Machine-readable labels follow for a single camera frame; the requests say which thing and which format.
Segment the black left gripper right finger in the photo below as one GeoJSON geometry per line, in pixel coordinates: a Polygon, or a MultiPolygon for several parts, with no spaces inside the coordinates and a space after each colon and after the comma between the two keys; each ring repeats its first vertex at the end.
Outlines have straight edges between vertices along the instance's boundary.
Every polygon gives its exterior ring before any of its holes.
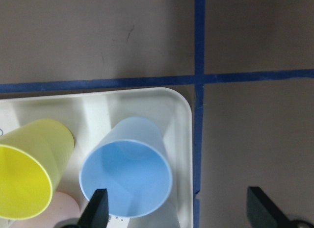
{"type": "Polygon", "coordinates": [[[257,186],[247,188],[246,215],[253,228],[312,228],[314,226],[304,219],[289,219],[257,186]]]}

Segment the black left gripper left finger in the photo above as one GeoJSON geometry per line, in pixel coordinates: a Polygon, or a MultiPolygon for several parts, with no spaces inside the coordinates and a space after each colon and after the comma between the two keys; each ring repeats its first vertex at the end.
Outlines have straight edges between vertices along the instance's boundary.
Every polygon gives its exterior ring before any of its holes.
{"type": "Polygon", "coordinates": [[[78,220],[68,219],[56,228],[106,228],[108,225],[108,194],[106,189],[95,190],[78,220]]]}

